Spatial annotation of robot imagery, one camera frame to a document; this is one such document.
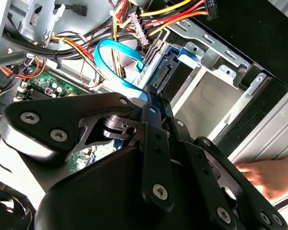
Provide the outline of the person's bare hand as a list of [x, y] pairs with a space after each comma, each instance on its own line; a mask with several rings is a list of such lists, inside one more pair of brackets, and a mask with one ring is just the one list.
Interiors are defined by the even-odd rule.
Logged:
[[237, 164], [236, 168], [269, 200], [288, 193], [288, 156], [280, 160]]

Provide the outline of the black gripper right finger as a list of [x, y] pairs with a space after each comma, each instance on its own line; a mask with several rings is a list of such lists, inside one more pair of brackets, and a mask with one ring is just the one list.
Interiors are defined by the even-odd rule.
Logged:
[[186, 125], [173, 116], [168, 97], [158, 95], [163, 125], [170, 131], [188, 179], [194, 179], [202, 202], [206, 230], [287, 230], [279, 212], [205, 137], [192, 139]]

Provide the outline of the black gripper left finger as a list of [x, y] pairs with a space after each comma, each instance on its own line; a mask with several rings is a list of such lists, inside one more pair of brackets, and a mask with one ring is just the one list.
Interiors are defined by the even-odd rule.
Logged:
[[167, 132], [161, 125], [173, 113], [167, 96], [148, 86], [142, 106], [117, 92], [42, 100], [5, 107], [1, 141], [29, 160], [25, 174], [43, 192], [69, 176], [71, 154], [120, 139], [135, 146], [142, 158], [140, 194], [156, 209], [174, 206]]

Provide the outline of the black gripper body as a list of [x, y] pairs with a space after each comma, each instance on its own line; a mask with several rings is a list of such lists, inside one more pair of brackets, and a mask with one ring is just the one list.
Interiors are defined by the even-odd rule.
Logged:
[[35, 217], [37, 230], [216, 230], [196, 182], [172, 162], [171, 212], [153, 210], [141, 196], [143, 158], [119, 150], [56, 183]]

